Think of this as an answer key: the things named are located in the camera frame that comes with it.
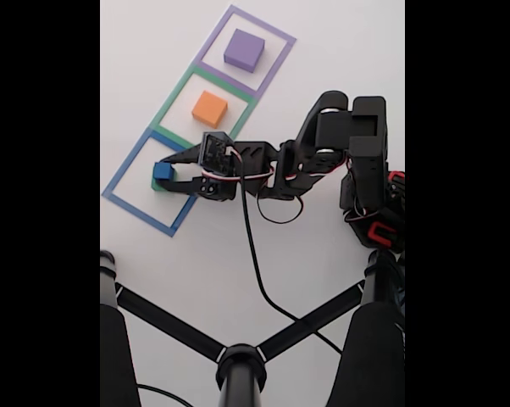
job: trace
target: black tripod stand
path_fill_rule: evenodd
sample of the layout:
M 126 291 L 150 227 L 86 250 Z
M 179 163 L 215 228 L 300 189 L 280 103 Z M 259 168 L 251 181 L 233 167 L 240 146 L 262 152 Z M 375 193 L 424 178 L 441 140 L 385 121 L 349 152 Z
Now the black tripod stand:
M 258 346 L 225 347 L 115 282 L 114 257 L 101 251 L 101 407 L 140 407 L 125 320 L 118 306 L 217 363 L 219 407 L 258 407 L 265 363 L 360 304 L 353 314 L 327 407 L 405 404 L 405 262 L 376 250 L 365 279 Z

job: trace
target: purple cube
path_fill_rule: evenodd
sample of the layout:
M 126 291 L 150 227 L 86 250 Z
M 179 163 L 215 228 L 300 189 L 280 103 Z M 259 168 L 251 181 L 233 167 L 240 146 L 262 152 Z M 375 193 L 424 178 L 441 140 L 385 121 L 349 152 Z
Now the purple cube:
M 263 38 L 236 29 L 225 49 L 225 62 L 253 73 L 263 50 Z

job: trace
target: green square outline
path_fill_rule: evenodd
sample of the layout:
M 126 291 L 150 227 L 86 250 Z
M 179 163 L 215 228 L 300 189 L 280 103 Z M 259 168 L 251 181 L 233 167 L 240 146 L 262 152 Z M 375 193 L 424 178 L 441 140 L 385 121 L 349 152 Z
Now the green square outline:
M 229 82 L 223 81 L 222 79 L 218 78 L 215 75 L 210 74 L 206 70 L 203 70 L 202 68 L 191 64 L 189 65 L 189 68 L 187 68 L 184 75 L 180 78 L 178 83 L 176 84 L 175 88 L 172 90 L 172 92 L 169 94 L 167 99 L 164 101 L 163 106 L 161 109 L 155 114 L 155 117 L 153 117 L 153 120 L 151 121 L 149 128 L 152 130 L 155 130 L 157 133 L 159 133 L 162 136 L 165 136 L 172 140 L 173 142 L 176 142 L 177 144 L 180 144 L 183 148 L 191 148 L 194 146 L 194 144 L 191 144 L 187 140 L 185 140 L 183 137 L 175 134 L 173 131 L 170 131 L 169 129 L 162 127 L 159 122 L 163 119 L 163 117 L 167 114 L 167 112 L 170 109 L 170 106 L 172 106 L 172 103 L 176 100 L 184 86 L 186 85 L 187 81 L 189 81 L 189 78 L 191 78 L 192 75 L 199 75 L 203 79 L 213 83 L 215 86 L 220 87 L 224 91 L 227 91 L 228 93 L 231 93 L 237 97 L 239 97 L 244 102 L 247 102 L 247 106 L 240 115 L 240 118 L 235 123 L 234 127 L 230 131 L 229 137 L 233 140 L 236 139 L 238 136 L 238 133 L 240 132 L 240 129 L 244 126 L 247 119 L 249 118 L 249 115 L 252 113 L 252 111 L 255 109 L 255 106 L 257 106 L 258 99 L 254 98 L 253 96 L 248 95 L 247 93 L 241 91 L 240 89 L 232 86 Z

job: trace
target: black cable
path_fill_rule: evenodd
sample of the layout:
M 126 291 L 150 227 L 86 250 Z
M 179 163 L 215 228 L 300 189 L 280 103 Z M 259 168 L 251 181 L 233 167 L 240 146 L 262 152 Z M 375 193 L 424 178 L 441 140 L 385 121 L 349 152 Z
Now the black cable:
M 187 403 L 184 399 L 179 398 L 175 394 L 165 392 L 164 390 L 161 390 L 160 388 L 148 386 L 146 384 L 139 384 L 139 383 L 137 383 L 136 386 L 138 388 L 142 388 L 144 390 L 149 390 L 150 392 L 155 392 L 155 393 L 162 394 L 163 396 L 170 397 L 171 399 L 177 401 L 178 403 L 184 405 L 185 407 L 193 407 L 192 404 Z
M 263 285 L 263 279 L 261 278 L 261 271 L 258 268 L 257 254 L 255 253 L 255 244 L 253 243 L 253 235 L 252 235 L 252 227 L 249 222 L 249 214 L 247 213 L 247 200 L 246 200 L 246 180 L 244 179 L 244 162 L 238 158 L 240 161 L 240 187 L 241 187 L 241 205 L 244 209 L 244 221 L 246 222 L 246 231 L 247 231 L 247 240 L 249 241 L 249 248 L 252 252 L 253 259 L 253 267 L 255 268 L 255 276 L 257 277 L 258 288 L 261 291 L 264 299 L 269 305 L 274 308 L 279 313 L 285 315 L 287 318 L 292 319 L 295 322 L 302 323 L 312 334 L 321 339 L 331 348 L 333 348 L 338 354 L 341 354 L 341 349 L 334 345 L 329 339 L 321 335 L 316 329 L 312 328 L 306 321 L 301 320 L 300 318 L 296 318 L 293 314 L 288 311 L 285 311 L 278 304 L 272 301 L 269 295 L 266 293 Z
M 292 221 L 294 221 L 298 216 L 300 216 L 304 210 L 304 201 L 302 201 L 302 198 L 300 197 L 295 197 L 296 199 L 298 199 L 298 202 L 300 202 L 300 210 L 298 211 L 297 215 L 292 218 L 292 219 L 289 219 L 289 220 L 286 220 L 285 222 L 279 222 L 277 220 L 272 220 L 270 218 L 267 218 L 263 211 L 261 210 L 261 205 L 259 204 L 259 197 L 258 197 L 258 194 L 257 194 L 257 197 L 256 197 L 256 200 L 257 200 L 257 208 L 258 208 L 258 213 L 261 214 L 261 216 L 267 220 L 268 222 L 272 222 L 272 223 L 275 223 L 276 225 L 285 225 L 287 223 L 291 223 Z

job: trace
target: orange cube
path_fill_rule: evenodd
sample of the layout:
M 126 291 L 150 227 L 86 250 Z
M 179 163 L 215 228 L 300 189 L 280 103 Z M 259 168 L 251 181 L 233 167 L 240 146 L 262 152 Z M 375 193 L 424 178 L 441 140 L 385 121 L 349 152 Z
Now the orange cube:
M 204 91 L 191 113 L 198 121 L 217 129 L 226 111 L 226 100 Z

